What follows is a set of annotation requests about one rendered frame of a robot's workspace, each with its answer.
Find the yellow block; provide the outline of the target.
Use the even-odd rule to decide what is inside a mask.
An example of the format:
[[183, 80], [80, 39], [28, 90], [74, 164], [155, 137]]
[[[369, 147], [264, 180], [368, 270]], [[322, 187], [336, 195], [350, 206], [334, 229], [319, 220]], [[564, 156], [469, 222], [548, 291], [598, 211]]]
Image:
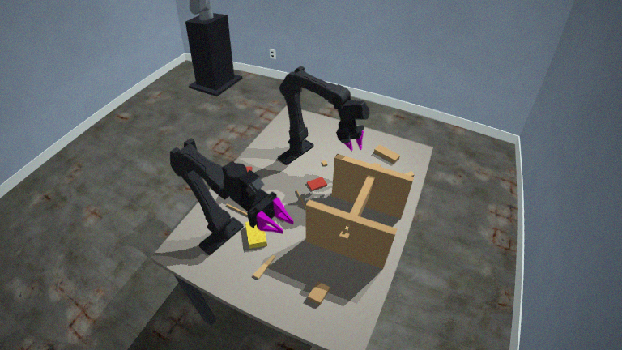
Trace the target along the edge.
[[245, 227], [250, 249], [267, 246], [265, 231], [260, 231], [257, 225], [252, 228], [249, 226], [249, 222], [245, 222]]

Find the tan wooden board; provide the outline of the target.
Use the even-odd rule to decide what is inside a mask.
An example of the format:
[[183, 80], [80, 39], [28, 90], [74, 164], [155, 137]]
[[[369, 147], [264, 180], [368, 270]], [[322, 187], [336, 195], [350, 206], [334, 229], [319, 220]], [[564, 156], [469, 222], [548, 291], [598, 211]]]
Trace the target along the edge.
[[[339, 244], [344, 225], [352, 227], [347, 245]], [[306, 241], [384, 268], [397, 228], [365, 219], [310, 200], [306, 203]]]
[[365, 207], [401, 219], [414, 179], [403, 173], [337, 154], [331, 196], [355, 203], [369, 173], [376, 178]]

